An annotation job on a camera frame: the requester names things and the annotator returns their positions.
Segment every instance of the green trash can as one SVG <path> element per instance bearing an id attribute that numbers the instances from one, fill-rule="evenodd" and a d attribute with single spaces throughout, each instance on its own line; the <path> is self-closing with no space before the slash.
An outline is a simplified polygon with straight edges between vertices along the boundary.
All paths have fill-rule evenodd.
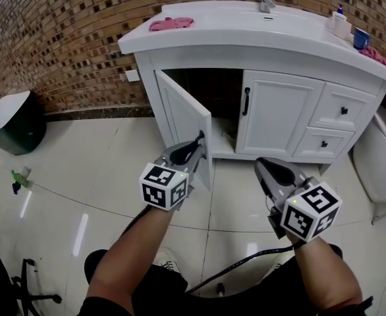
<path id="1" fill-rule="evenodd" d="M 0 148 L 12 155 L 24 155 L 38 146 L 46 124 L 35 95 L 31 92 L 0 99 Z"/>

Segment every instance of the open cabinet door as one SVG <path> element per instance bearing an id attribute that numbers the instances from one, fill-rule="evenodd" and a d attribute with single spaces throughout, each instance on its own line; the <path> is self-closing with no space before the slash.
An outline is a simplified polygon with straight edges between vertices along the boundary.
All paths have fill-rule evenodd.
<path id="1" fill-rule="evenodd" d="M 202 145 L 205 148 L 206 159 L 201 159 L 199 162 L 196 176 L 199 176 L 204 186 L 211 190 L 213 185 L 210 149 L 211 113 L 162 70 L 157 70 L 155 73 L 176 144 L 194 140 L 199 136 L 200 131 L 205 134 Z"/>

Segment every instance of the pink cloth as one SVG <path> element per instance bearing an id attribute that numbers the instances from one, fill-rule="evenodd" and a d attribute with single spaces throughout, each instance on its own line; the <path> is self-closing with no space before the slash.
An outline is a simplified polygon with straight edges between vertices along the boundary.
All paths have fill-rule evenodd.
<path id="1" fill-rule="evenodd" d="M 359 53 L 386 66 L 386 58 L 380 55 L 373 47 L 366 47 L 360 50 Z"/>
<path id="2" fill-rule="evenodd" d="M 175 28 L 189 28 L 194 22 L 192 18 L 165 18 L 165 20 L 153 21 L 149 26 L 150 32 Z"/>

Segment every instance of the faucet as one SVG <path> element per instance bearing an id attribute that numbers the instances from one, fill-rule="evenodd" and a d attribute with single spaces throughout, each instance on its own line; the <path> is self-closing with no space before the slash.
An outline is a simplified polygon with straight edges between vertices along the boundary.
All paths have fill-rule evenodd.
<path id="1" fill-rule="evenodd" d="M 270 13 L 271 8 L 275 8 L 277 4 L 274 0 L 261 0 L 260 1 L 260 11 L 263 13 Z"/>

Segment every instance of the cabinet handle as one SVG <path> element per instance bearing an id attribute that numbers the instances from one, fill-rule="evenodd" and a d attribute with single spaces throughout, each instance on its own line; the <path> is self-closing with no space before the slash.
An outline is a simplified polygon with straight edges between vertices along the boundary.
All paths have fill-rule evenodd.
<path id="1" fill-rule="evenodd" d="M 250 88 L 245 88 L 244 92 L 246 93 L 246 101 L 244 102 L 243 116 L 246 116 L 248 111 L 248 94 L 250 93 Z"/>

